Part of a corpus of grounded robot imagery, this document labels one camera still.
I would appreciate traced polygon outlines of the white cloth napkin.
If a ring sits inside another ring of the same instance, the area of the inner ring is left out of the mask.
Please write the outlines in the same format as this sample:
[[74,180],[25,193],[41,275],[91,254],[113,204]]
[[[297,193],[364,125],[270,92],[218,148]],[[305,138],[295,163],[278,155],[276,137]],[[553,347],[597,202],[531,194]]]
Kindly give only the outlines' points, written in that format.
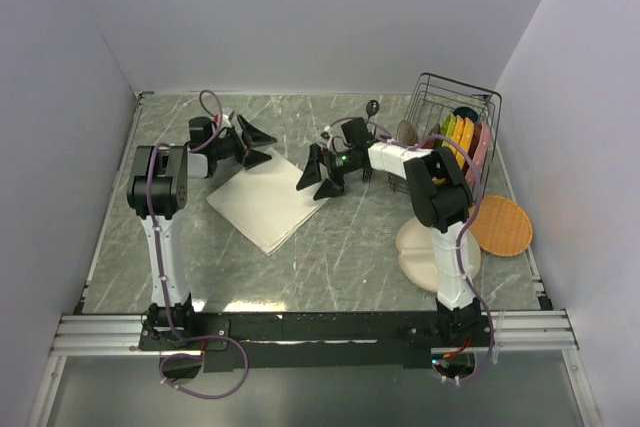
[[242,170],[207,197],[224,219],[271,256],[324,204],[295,188],[302,171],[269,148],[271,159]]

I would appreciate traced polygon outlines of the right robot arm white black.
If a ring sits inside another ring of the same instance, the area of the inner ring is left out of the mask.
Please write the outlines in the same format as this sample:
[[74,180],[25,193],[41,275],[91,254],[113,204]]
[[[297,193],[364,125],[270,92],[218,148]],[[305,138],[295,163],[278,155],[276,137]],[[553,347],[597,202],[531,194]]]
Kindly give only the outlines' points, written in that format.
[[437,306],[447,315],[437,322],[440,339],[460,345],[473,330],[470,318],[461,311],[479,298],[464,266],[463,240],[469,225],[473,194],[455,154],[449,147],[423,149],[404,145],[382,126],[363,117],[345,117],[341,126],[346,149],[330,148],[330,126],[322,132],[324,142],[309,147],[308,160],[296,189],[313,185],[315,200],[335,198],[345,192],[345,176],[356,171],[380,171],[406,182],[417,220],[430,231],[438,271]]

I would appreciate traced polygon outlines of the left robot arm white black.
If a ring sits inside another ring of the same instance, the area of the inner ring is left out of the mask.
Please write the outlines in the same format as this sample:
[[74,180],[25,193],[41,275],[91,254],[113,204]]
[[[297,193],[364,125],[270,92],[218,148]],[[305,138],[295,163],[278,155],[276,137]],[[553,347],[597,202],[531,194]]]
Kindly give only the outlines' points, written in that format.
[[272,159],[259,149],[277,142],[243,116],[200,116],[190,119],[188,127],[189,140],[182,145],[136,148],[126,193],[149,249],[153,291],[146,316],[163,327],[164,339],[177,349],[194,344],[199,327],[187,317],[193,311],[192,293],[179,240],[188,180],[211,178],[218,163],[227,159],[245,169],[257,167]]

